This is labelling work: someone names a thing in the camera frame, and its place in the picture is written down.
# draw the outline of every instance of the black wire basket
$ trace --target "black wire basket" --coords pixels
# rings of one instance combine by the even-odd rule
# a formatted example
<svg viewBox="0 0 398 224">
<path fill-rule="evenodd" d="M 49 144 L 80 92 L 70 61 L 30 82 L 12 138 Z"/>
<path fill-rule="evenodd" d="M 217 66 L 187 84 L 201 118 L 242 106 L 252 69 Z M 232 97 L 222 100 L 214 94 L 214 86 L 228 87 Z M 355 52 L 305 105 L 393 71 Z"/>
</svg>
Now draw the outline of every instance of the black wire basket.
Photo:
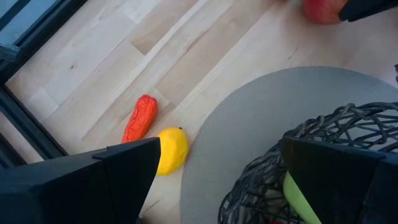
<svg viewBox="0 0 398 224">
<path fill-rule="evenodd" d="M 396 153 L 398 103 L 350 103 L 332 114 L 308 119 L 284 136 Z M 218 210 L 219 224 L 300 223 L 283 195 L 287 169 L 280 154 L 281 140 L 249 163 Z"/>
</svg>

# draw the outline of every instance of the toy lemon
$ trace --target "toy lemon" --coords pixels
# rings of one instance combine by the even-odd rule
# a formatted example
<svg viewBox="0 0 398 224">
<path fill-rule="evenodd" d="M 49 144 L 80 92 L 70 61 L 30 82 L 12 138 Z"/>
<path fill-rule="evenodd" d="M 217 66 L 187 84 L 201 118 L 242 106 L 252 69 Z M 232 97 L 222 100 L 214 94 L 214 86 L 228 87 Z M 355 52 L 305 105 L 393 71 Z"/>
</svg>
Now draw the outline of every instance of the toy lemon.
<svg viewBox="0 0 398 224">
<path fill-rule="evenodd" d="M 158 135 L 160 155 L 157 175 L 169 175 L 182 166 L 188 155 L 188 141 L 182 128 L 167 128 Z"/>
</svg>

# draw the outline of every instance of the plastic fruit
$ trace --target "plastic fruit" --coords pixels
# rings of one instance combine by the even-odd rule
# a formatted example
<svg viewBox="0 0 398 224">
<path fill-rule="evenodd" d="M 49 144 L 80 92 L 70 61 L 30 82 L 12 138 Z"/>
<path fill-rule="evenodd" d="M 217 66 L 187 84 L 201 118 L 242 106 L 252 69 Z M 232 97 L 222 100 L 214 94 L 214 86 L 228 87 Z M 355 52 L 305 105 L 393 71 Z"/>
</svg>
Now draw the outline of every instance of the plastic fruit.
<svg viewBox="0 0 398 224">
<path fill-rule="evenodd" d="M 138 141 L 144 137 L 157 114 L 157 101 L 149 95 L 137 100 L 134 111 L 124 130 L 122 143 Z"/>
<path fill-rule="evenodd" d="M 160 138 L 160 161 L 157 175 L 169 175 L 182 166 L 188 155 L 188 141 L 182 128 L 167 128 Z"/>
<path fill-rule="evenodd" d="M 347 0 L 304 0 L 305 17 L 316 24 L 337 24 Z"/>
<path fill-rule="evenodd" d="M 321 224 L 317 214 L 312 210 L 311 205 L 307 202 L 307 199 L 305 199 L 289 172 L 286 173 L 284 180 L 284 195 L 286 201 L 288 201 L 305 223 Z"/>
</svg>

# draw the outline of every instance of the toy red pepper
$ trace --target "toy red pepper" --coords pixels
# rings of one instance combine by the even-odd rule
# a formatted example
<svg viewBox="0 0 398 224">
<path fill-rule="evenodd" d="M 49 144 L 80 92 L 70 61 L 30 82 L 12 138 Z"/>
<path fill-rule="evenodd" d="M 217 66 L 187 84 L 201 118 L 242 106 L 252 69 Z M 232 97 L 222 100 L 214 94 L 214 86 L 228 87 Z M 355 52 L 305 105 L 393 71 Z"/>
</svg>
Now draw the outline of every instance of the toy red pepper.
<svg viewBox="0 0 398 224">
<path fill-rule="evenodd" d="M 149 95 L 137 100 L 134 111 L 124 130 L 122 143 L 140 140 L 148 131 L 157 114 L 157 101 Z"/>
</svg>

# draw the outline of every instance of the green object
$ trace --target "green object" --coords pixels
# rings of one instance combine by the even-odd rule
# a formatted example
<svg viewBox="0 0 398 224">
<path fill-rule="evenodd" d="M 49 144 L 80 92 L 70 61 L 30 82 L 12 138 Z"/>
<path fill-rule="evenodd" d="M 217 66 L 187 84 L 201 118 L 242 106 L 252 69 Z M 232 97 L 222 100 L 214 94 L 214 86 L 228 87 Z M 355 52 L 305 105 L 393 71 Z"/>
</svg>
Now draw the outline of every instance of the green object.
<svg viewBox="0 0 398 224">
<path fill-rule="evenodd" d="M 284 180 L 284 194 L 288 203 L 290 203 L 297 214 L 300 215 L 306 223 L 321 224 L 321 221 L 312 210 L 307 199 L 305 199 L 289 172 L 286 173 Z"/>
</svg>

